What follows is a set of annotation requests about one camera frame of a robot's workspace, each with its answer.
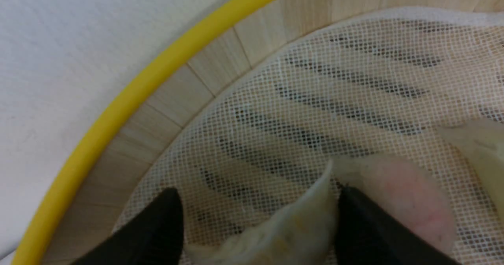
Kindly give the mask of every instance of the white wall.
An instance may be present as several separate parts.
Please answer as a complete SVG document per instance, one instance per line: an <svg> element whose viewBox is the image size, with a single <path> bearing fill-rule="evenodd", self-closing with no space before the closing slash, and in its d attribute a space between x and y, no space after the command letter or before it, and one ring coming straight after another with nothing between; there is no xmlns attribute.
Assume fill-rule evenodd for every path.
<svg viewBox="0 0 504 265"><path fill-rule="evenodd" d="M0 258L108 103L226 0L0 0Z"/></svg>

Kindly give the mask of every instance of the light wood surface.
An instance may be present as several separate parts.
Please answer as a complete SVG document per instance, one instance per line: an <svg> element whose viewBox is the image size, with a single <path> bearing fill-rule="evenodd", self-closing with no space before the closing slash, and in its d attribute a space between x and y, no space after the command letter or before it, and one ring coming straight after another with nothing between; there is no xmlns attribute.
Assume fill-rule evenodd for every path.
<svg viewBox="0 0 504 265"><path fill-rule="evenodd" d="M214 96L290 41L356 14L405 5L495 11L504 0L277 0L214 40L142 105L81 187L45 264L65 264L109 234L139 179Z"/></svg>

